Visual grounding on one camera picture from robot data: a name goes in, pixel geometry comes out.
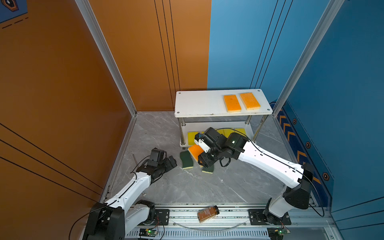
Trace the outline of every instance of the gray marble floor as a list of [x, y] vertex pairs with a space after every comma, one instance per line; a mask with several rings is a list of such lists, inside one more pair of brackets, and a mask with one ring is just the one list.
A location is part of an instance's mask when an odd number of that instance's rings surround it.
[[[252, 129], [255, 130], [261, 116], [253, 116]], [[245, 121], [246, 117], [187, 118], [185, 121]], [[269, 116], [257, 138], [257, 144], [290, 160], [289, 153], [281, 139], [278, 129]], [[253, 203], [265, 204], [269, 198], [278, 194], [283, 184], [272, 175], [248, 163], [232, 160], [228, 167], [215, 163], [213, 174], [201, 172], [195, 162], [191, 169], [183, 170], [179, 154], [179, 124], [174, 112], [139, 112], [132, 136], [129, 140], [122, 163], [118, 169], [112, 188], [116, 194], [131, 178], [135, 167], [132, 154], [137, 161], [149, 155], [156, 147], [173, 155], [177, 167], [153, 183], [138, 198], [155, 203]]]

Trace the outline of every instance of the shelf top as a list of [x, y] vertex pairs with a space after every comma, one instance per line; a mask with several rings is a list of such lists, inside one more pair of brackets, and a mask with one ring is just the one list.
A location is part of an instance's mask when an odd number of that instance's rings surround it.
[[[240, 93], [253, 93], [260, 108], [246, 110]], [[224, 103], [224, 95], [236, 95], [241, 106], [241, 112], [228, 113]], [[178, 91], [176, 93], [175, 117], [220, 117], [220, 116], [249, 116], [270, 115], [272, 108], [261, 89], [235, 89], [235, 90], [205, 90], [205, 91]]]

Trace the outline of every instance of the sponge on floor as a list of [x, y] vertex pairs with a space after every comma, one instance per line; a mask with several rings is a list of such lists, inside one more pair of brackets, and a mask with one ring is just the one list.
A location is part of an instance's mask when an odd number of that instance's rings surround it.
[[210, 174], [213, 174], [214, 172], [214, 165], [210, 166], [210, 167], [203, 167], [201, 169], [202, 172], [205, 172], [205, 173], [210, 173]]
[[191, 157], [191, 154], [189, 154], [189, 151], [183, 151], [180, 153], [180, 159], [183, 163], [182, 169], [188, 169], [193, 168], [193, 159]]

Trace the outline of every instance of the black line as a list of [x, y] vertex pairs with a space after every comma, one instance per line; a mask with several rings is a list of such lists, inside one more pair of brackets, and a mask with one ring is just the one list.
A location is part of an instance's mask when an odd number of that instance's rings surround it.
[[[66, 178], [68, 178], [68, 179], [71, 179], [71, 180], [72, 180], [72, 181], [74, 181], [74, 182], [77, 182], [77, 181], [73, 180], [72, 178], [68, 177], [67, 175], [65, 175], [65, 174], [63, 174], [63, 173], [61, 173], [61, 172], [57, 171], [56, 169], [54, 169], [54, 168], [52, 168], [52, 167], [50, 167], [50, 166], [46, 165], [45, 163], [43, 163], [43, 162], [41, 162], [41, 161], [37, 160], [36, 158], [32, 157], [31, 155], [28, 155], [27, 153], [25, 153], [25, 152], [21, 151], [20, 149], [17, 149], [16, 147], [12, 146], [11, 144], [9, 144], [9, 143], [7, 143], [7, 142], [5, 142], [5, 141], [1, 140], [1, 139], [0, 139], [0, 141], [1, 141], [1, 142], [3, 142], [3, 143], [5, 143], [6, 145], [8, 145], [8, 146], [12, 147], [13, 149], [16, 149], [17, 151], [19, 151], [19, 152], [23, 153], [24, 155], [27, 155], [28, 157], [32, 158], [33, 160], [35, 160], [35, 161], [38, 161], [39, 163], [43, 164], [44, 166], [46, 166], [46, 167], [48, 167], [48, 168], [50, 168], [50, 169], [54, 170], [55, 172], [58, 172], [58, 173], [60, 173], [60, 174], [61, 174], [61, 175], [63, 175], [64, 177], [66, 177]], [[92, 189], [90, 189], [90, 188], [88, 188], [88, 187], [86, 187], [86, 186], [82, 185], [81, 183], [79, 183], [79, 182], [77, 182], [77, 183], [78, 183], [78, 184], [80, 184], [81, 186], [83, 186], [83, 187], [85, 187], [85, 188], [87, 188], [87, 189], [91, 190], [92, 192], [94, 192], [94, 193], [96, 193], [96, 194], [99, 194], [99, 193], [95, 192], [94, 190], [92, 190]]]
[[12, 24], [10, 24], [10, 25], [7, 25], [7, 26], [5, 26], [5, 27], [2, 27], [2, 29], [4, 29], [4, 28], [6, 28], [6, 27], [9, 27], [9, 26], [11, 26]]
[[43, 149], [39, 148], [38, 146], [36, 146], [35, 144], [31, 143], [30, 141], [26, 140], [25, 138], [23, 138], [22, 136], [20, 136], [19, 134], [17, 134], [16, 132], [12, 131], [11, 129], [9, 129], [8, 127], [6, 127], [4, 124], [0, 123], [1, 126], [5, 127], [6, 129], [8, 129], [9, 131], [13, 132], [14, 134], [16, 134], [17, 136], [19, 136], [20, 138], [24, 139], [25, 141], [27, 141], [28, 143], [32, 144], [34, 147], [36, 147], [37, 149], [39, 149], [40, 151], [42, 151], [43, 153], [46, 153], [47, 155], [49, 155], [50, 157], [52, 157], [53, 159], [55, 159], [56, 161], [60, 162], [61, 164], [63, 164], [64, 166], [68, 167], [69, 169], [73, 170], [75, 173], [79, 174], [80, 176], [84, 177], [85, 179], [89, 180], [90, 182], [94, 183], [96, 186], [100, 187], [98, 184], [96, 184], [95, 182], [91, 181], [90, 179], [88, 179], [87, 177], [85, 177], [84, 175], [82, 175], [81, 173], [79, 173], [78, 171], [74, 170], [73, 168], [71, 168], [70, 166], [66, 165], [65, 163], [63, 163], [62, 161], [60, 161], [59, 159], [55, 158], [54, 156], [52, 156], [51, 154], [47, 153], [46, 151], [44, 151]]
[[181, 91], [181, 87], [180, 87], [180, 76], [179, 76], [179, 66], [178, 66], [178, 64], [177, 64], [177, 54], [176, 54], [175, 30], [173, 29], [172, 9], [171, 9], [171, 7], [170, 7], [170, 0], [169, 0], [169, 10], [170, 10], [170, 19], [171, 19], [171, 22], [172, 22], [173, 44], [175, 45], [175, 57], [176, 57], [176, 68], [177, 68], [177, 80], [179, 81], [179, 91]]
[[166, 12], [164, 10], [164, 2], [161, 0], [163, 4], [163, 12], [164, 12], [164, 22], [166, 23], [166, 32], [167, 32], [167, 40], [168, 40], [168, 50], [169, 50], [169, 59], [170, 59], [170, 67], [172, 69], [172, 77], [173, 77], [173, 87], [175, 88], [175, 96], [176, 96], [176, 85], [175, 85], [175, 75], [173, 74], [173, 64], [172, 64], [172, 56], [170, 55], [170, 46], [169, 46], [169, 38], [168, 38], [168, 29], [167, 29], [167, 20], [166, 20]]
[[[359, 227], [369, 227], [369, 226], [376, 226], [376, 225], [381, 225], [381, 224], [384, 224], [384, 222], [382, 222], [382, 223], [376, 223], [376, 224], [369, 224], [369, 225], [364, 225], [364, 226], [359, 226]], [[350, 228], [339, 229], [339, 230], [340, 230], [340, 231], [341, 231], [341, 230], [348, 230], [348, 229], [354, 229], [354, 228], [359, 228], [359, 227], [350, 227]]]
[[257, 60], [257, 64], [256, 64], [256, 68], [255, 68], [255, 72], [253, 73], [253, 77], [252, 77], [251, 85], [249, 85], [249, 89], [251, 89], [251, 87], [252, 87], [252, 83], [253, 83], [253, 79], [254, 79], [254, 77], [255, 77], [256, 69], [257, 69], [257, 66], [259, 65], [260, 57], [262, 56], [262, 52], [263, 52], [263, 48], [264, 48], [264, 44], [265, 44], [265, 40], [266, 40], [266, 37], [268, 36], [269, 28], [270, 28], [270, 26], [271, 26], [273, 16], [275, 15], [275, 10], [276, 10], [277, 3], [278, 3], [278, 2], [279, 2], [279, 0], [276, 1], [275, 9], [273, 10], [273, 14], [272, 14], [272, 17], [271, 17], [271, 21], [269, 22], [268, 30], [266, 31], [266, 35], [265, 35], [265, 38], [264, 38], [263, 47], [262, 47], [262, 50], [260, 51], [259, 59]]
[[360, 204], [355, 204], [355, 205], [352, 205], [352, 206], [349, 206], [349, 207], [345, 207], [343, 209], [339, 209], [339, 210], [333, 211], [332, 213], [340, 211], [340, 210], [344, 210], [344, 209], [347, 209], [347, 208], [350, 208], [350, 207], [355, 207], [355, 206], [358, 206], [358, 205], [361, 205], [361, 204], [366, 204], [367, 202], [372, 202], [372, 201], [379, 200], [379, 199], [382, 199], [382, 198], [384, 198], [384, 196], [383, 197], [378, 197], [376, 199], [372, 199], [372, 200], [369, 200], [369, 201], [366, 201], [366, 202], [362, 202]]
[[167, 68], [167, 62], [166, 62], [166, 54], [164, 53], [163, 38], [161, 37], [159, 16], [157, 15], [156, 1], [153, 0], [153, 2], [155, 3], [155, 10], [156, 10], [156, 16], [157, 16], [157, 23], [159, 25], [159, 33], [160, 33], [161, 46], [163, 47], [164, 63], [166, 64], [166, 71], [167, 71], [167, 78], [168, 78], [168, 85], [169, 85], [169, 92], [170, 92], [170, 100], [172, 101], [172, 107], [173, 107], [174, 105], [173, 105], [173, 99], [172, 99], [172, 90], [170, 89], [170, 82], [169, 82], [169, 76], [168, 76], [168, 68]]
[[256, 86], [257, 86], [257, 82], [259, 81], [260, 74], [261, 74], [261, 72], [262, 72], [262, 70], [263, 70], [264, 63], [265, 63], [266, 57], [267, 57], [267, 55], [268, 55], [269, 48], [271, 47], [272, 40], [273, 40], [273, 36], [275, 35], [277, 25], [279, 25], [280, 17], [281, 17], [281, 14], [282, 14], [282, 12], [283, 12], [283, 9], [284, 9], [285, 2], [286, 2], [286, 1], [287, 1], [287, 0], [284, 0], [284, 4], [283, 4], [283, 7], [281, 8], [281, 12], [280, 12], [279, 18], [277, 19], [276, 27], [275, 27], [275, 30], [273, 31], [272, 38], [271, 38], [271, 42], [269, 43], [268, 49], [267, 49], [267, 51], [266, 51], [265, 58], [264, 58], [264, 61], [263, 61], [263, 65], [262, 65], [262, 67], [261, 67], [261, 69], [260, 69], [260, 72], [259, 72], [259, 76], [257, 77], [257, 81], [256, 81], [256, 84], [255, 84], [255, 88], [256, 88]]
[[14, 19], [14, 18], [17, 18], [17, 17], [19, 17], [19, 16], [23, 16], [24, 14], [27, 14], [28, 12], [26, 12], [26, 13], [23, 13], [23, 14], [20, 14], [20, 15], [18, 15], [18, 16], [15, 16], [15, 17], [13, 17], [13, 18], [10, 18], [10, 19], [7, 19], [7, 20], [4, 20], [4, 21], [2, 21], [2, 22], [0, 22], [0, 23], [3, 23], [3, 22], [6, 22], [6, 21], [9, 21], [9, 20], [11, 20], [11, 19]]
[[362, 214], [362, 215], [358, 215], [358, 216], [354, 216], [354, 217], [348, 217], [348, 218], [344, 218], [344, 219], [336, 220], [335, 222], [343, 221], [343, 220], [347, 220], [347, 219], [351, 219], [351, 218], [355, 218], [355, 217], [361, 217], [361, 216], [365, 216], [365, 215], [370, 215], [370, 214], [376, 214], [376, 213], [378, 213], [378, 212], [384, 212], [384, 210], [377, 211], [377, 212], [371, 212], [371, 213], [368, 213], [368, 214]]
[[55, 182], [55, 181], [52, 181], [51, 179], [48, 179], [48, 178], [46, 178], [46, 177], [43, 177], [43, 176], [41, 176], [41, 175], [38, 174], [38, 173], [35, 173], [35, 172], [33, 172], [33, 171], [29, 170], [29, 169], [26, 169], [25, 167], [22, 167], [22, 166], [20, 166], [20, 165], [14, 163], [14, 162], [8, 160], [8, 159], [5, 159], [5, 158], [3, 158], [3, 157], [1, 157], [1, 156], [0, 156], [0, 158], [3, 159], [3, 160], [5, 160], [5, 161], [7, 161], [7, 162], [9, 162], [9, 163], [12, 163], [13, 165], [18, 166], [18, 167], [20, 167], [20, 168], [22, 168], [22, 169], [24, 169], [24, 170], [27, 170], [27, 171], [29, 171], [29, 172], [31, 172], [31, 173], [33, 173], [33, 174], [36, 174], [37, 176], [42, 177], [42, 178], [44, 178], [44, 179], [46, 179], [46, 180], [48, 180], [48, 181], [50, 181], [50, 182], [56, 183], [57, 185], [62, 186], [62, 187], [66, 188], [66, 189], [68, 189], [68, 190], [70, 190], [70, 191], [72, 191], [72, 192], [75, 192], [75, 193], [77, 193], [77, 194], [79, 194], [79, 195], [81, 195], [81, 196], [83, 196], [83, 197], [86, 197], [86, 198], [88, 198], [89, 200], [98, 202], [98, 201], [93, 200], [92, 198], [89, 198], [89, 197], [87, 197], [87, 196], [85, 196], [85, 195], [83, 195], [83, 194], [81, 194], [81, 193], [78, 193], [78, 192], [76, 192], [76, 191], [74, 191], [74, 190], [72, 190], [72, 189], [70, 189], [70, 188], [67, 188], [67, 187], [65, 187], [65, 186], [63, 186], [63, 185], [61, 185], [61, 184], [59, 184], [59, 183], [57, 183], [57, 182]]
[[276, 40], [276, 44], [275, 44], [275, 46], [273, 47], [273, 51], [272, 51], [272, 54], [271, 54], [271, 58], [269, 59], [268, 65], [266, 66], [266, 69], [265, 69], [265, 72], [264, 72], [264, 75], [263, 75], [263, 79], [262, 79], [262, 82], [260, 83], [260, 87], [259, 87], [259, 88], [261, 88], [261, 87], [262, 87], [262, 84], [263, 84], [263, 80], [264, 80], [264, 77], [265, 77], [266, 71], [268, 70], [268, 67], [269, 67], [269, 63], [271, 62], [271, 59], [272, 59], [273, 53], [275, 52], [275, 48], [276, 48], [277, 42], [279, 41], [279, 38], [280, 38], [280, 34], [281, 34], [282, 30], [283, 30], [283, 27], [284, 27], [284, 24], [285, 24], [285, 20], [287, 20], [287, 17], [288, 17], [288, 13], [289, 13], [289, 10], [291, 9], [292, 3], [293, 3], [293, 0], [291, 1], [291, 5], [289, 6], [289, 9], [288, 9], [287, 15], [285, 16], [285, 19], [284, 19], [284, 22], [283, 22], [283, 26], [281, 27], [281, 29], [280, 29], [280, 33], [279, 33], [279, 36], [277, 37], [277, 40]]

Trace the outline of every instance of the orange sponge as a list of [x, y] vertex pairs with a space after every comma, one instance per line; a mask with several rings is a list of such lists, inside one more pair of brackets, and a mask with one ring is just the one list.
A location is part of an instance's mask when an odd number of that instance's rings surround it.
[[225, 106], [227, 107], [227, 112], [235, 113], [241, 112], [241, 106], [237, 100], [236, 95], [225, 95], [224, 96]]
[[247, 110], [255, 110], [260, 108], [260, 103], [257, 101], [253, 93], [241, 93], [240, 97]]
[[204, 150], [199, 145], [193, 145], [188, 148], [189, 153], [191, 153], [192, 157], [196, 160], [196, 162], [199, 162], [199, 155], [204, 152]]

